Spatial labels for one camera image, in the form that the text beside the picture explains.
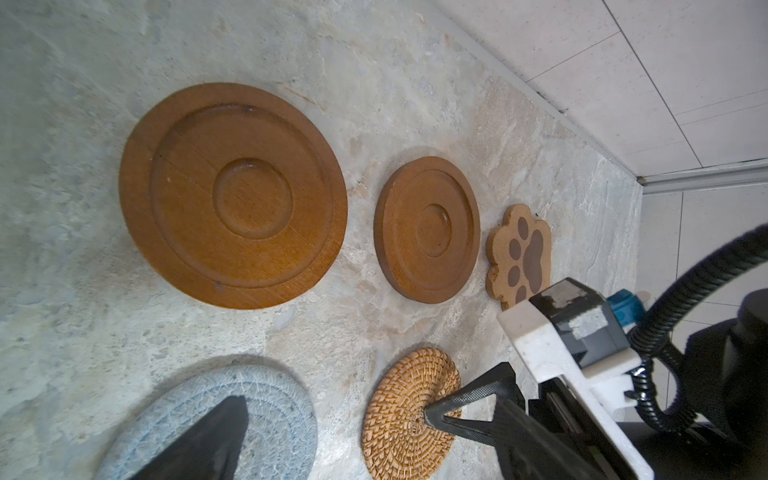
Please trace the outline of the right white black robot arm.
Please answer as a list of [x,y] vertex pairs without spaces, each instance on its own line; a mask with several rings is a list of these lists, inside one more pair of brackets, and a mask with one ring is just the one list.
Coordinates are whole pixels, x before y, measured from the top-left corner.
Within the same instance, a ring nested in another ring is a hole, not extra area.
[[427,406],[425,421],[491,446],[507,479],[763,479],[766,291],[683,349],[670,335],[766,260],[759,226],[694,265],[630,330],[608,298],[564,279],[498,317],[540,398],[524,400],[504,362]]

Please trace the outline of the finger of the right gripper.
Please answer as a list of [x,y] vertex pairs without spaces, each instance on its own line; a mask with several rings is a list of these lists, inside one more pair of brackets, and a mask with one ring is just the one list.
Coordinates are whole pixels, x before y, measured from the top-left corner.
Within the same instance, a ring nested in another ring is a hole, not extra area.
[[497,401],[511,401],[525,411],[525,398],[516,381],[516,372],[509,362],[501,362],[486,371],[468,385],[426,406],[426,423],[441,432],[472,440],[485,445],[494,445],[496,420],[468,420],[453,416],[462,408],[482,399],[495,396]]

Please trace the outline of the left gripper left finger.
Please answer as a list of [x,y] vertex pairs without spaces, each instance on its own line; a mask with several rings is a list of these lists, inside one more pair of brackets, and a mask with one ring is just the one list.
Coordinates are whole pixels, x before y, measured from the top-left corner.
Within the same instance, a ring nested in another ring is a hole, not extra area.
[[248,424],[246,398],[228,396],[132,479],[232,480]]

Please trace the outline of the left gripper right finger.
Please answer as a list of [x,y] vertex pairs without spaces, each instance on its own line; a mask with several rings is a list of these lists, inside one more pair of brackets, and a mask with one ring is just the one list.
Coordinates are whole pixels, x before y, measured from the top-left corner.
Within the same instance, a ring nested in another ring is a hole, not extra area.
[[605,479],[511,400],[496,400],[491,439],[504,479]]

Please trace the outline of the brown wooden coaster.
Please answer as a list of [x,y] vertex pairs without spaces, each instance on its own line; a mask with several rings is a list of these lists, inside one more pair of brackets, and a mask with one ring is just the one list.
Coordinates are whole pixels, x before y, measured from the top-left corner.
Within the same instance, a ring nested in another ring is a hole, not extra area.
[[297,108],[262,89],[205,83],[154,106],[126,140],[126,226],[172,286],[229,309],[262,309],[312,289],[347,224],[344,177]]
[[479,251],[480,215],[474,192],[453,163],[413,160],[384,185],[373,226],[379,265],[404,297],[439,304],[468,281]]

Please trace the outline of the cork paw print coaster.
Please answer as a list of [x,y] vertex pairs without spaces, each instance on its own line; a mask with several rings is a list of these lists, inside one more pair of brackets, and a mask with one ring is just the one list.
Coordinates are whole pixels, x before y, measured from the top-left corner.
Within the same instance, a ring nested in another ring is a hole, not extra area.
[[503,311],[551,285],[552,232],[525,204],[510,206],[486,242],[489,296]]

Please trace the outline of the grey woven round coaster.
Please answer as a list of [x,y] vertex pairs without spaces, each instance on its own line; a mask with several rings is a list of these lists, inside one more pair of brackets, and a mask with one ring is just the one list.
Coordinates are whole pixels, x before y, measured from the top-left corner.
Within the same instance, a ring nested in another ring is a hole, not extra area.
[[209,370],[164,393],[119,435],[96,477],[131,478],[230,396],[248,413],[233,476],[308,478],[318,441],[311,398],[289,374],[258,364]]

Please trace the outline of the rattan woven round coaster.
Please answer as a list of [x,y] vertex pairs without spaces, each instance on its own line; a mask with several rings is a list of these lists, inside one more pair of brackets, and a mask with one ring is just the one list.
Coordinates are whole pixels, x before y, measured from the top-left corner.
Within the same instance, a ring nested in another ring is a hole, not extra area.
[[454,436],[429,426],[425,408],[461,388],[459,371],[437,348],[417,349],[383,376],[366,408],[361,448],[374,479],[428,479]]

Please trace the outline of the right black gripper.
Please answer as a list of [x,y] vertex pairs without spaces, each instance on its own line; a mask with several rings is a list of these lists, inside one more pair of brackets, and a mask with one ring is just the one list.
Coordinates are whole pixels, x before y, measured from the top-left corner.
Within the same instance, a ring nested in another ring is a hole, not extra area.
[[[605,479],[634,479],[598,424],[558,378],[538,386],[536,420]],[[651,467],[656,479],[765,479],[767,452],[730,442],[714,426],[697,423],[681,433],[660,433],[642,421],[618,427]]]

